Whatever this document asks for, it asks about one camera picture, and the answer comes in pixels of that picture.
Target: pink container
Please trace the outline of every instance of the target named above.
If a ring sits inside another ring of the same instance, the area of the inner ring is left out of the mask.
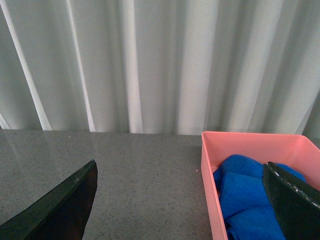
[[[228,237],[213,172],[233,154],[260,163],[286,164],[320,190],[320,150],[305,136],[205,131],[202,133],[201,172],[214,240],[228,240]]]

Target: blue towel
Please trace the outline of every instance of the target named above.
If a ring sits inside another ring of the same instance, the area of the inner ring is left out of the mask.
[[[278,166],[306,181],[292,168],[284,164]],[[267,198],[262,176],[263,165],[242,155],[230,156],[214,172],[229,239],[285,240]]]

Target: curtain fold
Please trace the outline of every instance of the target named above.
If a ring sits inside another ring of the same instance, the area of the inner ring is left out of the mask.
[[[0,126],[320,138],[320,1],[0,0]]]

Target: gray countertop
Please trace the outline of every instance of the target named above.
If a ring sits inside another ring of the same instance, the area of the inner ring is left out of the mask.
[[[0,224],[94,159],[84,240],[212,239],[201,137],[0,130]]]

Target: white curtain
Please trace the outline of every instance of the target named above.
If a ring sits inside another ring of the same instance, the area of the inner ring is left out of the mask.
[[[319,0],[0,6],[2,129],[320,138]]]

